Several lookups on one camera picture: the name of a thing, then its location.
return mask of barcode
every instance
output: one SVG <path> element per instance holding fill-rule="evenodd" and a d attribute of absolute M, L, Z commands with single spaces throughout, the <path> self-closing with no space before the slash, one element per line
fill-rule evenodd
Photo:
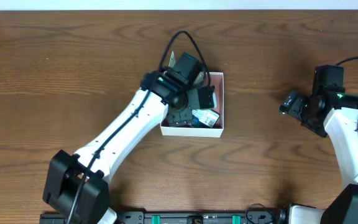
<path fill-rule="evenodd" d="M 212 127 L 214 126 L 214 124 L 215 124 L 214 120 L 209 120 L 209 121 L 208 121 L 208 126 L 209 126 L 209 127 L 212 128 Z"/>

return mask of wood surface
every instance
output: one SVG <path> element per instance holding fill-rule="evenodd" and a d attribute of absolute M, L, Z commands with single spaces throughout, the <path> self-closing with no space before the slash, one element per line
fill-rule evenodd
<path fill-rule="evenodd" d="M 158 210 L 326 208 L 341 192 L 329 138 L 278 107 L 313 69 L 358 55 L 358 11 L 0 12 L 0 223 L 37 223 L 48 163 L 96 137 L 155 70 L 178 30 L 224 72 L 221 138 L 153 129 L 112 180 L 111 201 Z M 181 37 L 172 48 L 193 55 Z M 345 87 L 358 94 L 358 61 Z"/>

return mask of cardboard box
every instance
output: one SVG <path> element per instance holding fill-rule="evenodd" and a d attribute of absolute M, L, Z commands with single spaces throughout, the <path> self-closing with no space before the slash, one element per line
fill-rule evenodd
<path fill-rule="evenodd" d="M 210 72 L 211 86 L 215 86 L 215 95 L 217 106 L 213 111 L 220 117 L 213 128 L 175 128 L 164 123 L 160 124 L 162 135 L 164 136 L 191 136 L 191 137 L 212 137 L 220 138 L 224 129 L 224 85 L 222 72 Z"/>

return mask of white backdrop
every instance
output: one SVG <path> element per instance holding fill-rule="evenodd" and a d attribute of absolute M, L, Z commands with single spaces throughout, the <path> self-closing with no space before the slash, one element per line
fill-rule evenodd
<path fill-rule="evenodd" d="M 0 0 L 0 10 L 358 9 L 358 0 Z"/>

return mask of green strip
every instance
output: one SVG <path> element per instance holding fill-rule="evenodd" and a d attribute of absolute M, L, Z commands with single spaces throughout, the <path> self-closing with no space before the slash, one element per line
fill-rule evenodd
<path fill-rule="evenodd" d="M 241 216 L 233 215 L 233 224 L 241 224 Z"/>
<path fill-rule="evenodd" d="M 152 224 L 160 224 L 160 216 L 159 215 L 152 216 Z"/>

